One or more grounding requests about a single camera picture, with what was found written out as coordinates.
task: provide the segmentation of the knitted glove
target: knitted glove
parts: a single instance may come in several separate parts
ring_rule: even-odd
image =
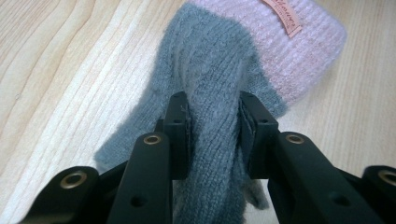
[[[318,82],[346,39],[342,25],[310,0],[290,0],[303,30],[289,38],[260,0],[190,0],[172,19],[138,106],[95,155],[98,169],[129,159],[170,96],[187,94],[193,161],[174,184],[175,223],[242,223],[247,200],[265,207],[262,186],[242,162],[238,100],[248,91],[282,116]]]

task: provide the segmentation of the pink knit fabric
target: pink knit fabric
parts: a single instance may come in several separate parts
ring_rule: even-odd
[[[344,27],[311,0],[289,0],[303,26],[294,38],[287,36],[280,18],[261,0],[189,2],[250,31],[265,75],[288,105],[319,81],[347,37]]]

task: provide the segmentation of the pink label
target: pink label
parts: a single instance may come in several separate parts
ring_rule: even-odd
[[[282,20],[285,26],[286,33],[290,38],[294,37],[298,32],[300,32],[303,27],[298,20],[297,14],[294,12],[293,8],[289,5],[288,0],[262,0],[268,6],[270,6],[277,14],[277,16]]]

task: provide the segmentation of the wooden table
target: wooden table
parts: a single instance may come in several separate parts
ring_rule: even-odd
[[[319,0],[346,27],[327,76],[279,120],[337,167],[396,166],[396,2]],[[136,105],[183,0],[0,1],[0,223],[93,153]],[[277,223],[247,209],[247,223]]]

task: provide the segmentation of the black mechanical bracket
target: black mechanical bracket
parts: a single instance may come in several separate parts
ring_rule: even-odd
[[[239,112],[247,172],[269,179],[279,223],[395,223],[396,169],[371,166],[358,178],[333,167],[308,137],[281,133],[253,94],[241,92]],[[60,172],[21,223],[172,223],[172,180],[188,177],[190,136],[179,92],[128,161],[102,175],[83,166]]]

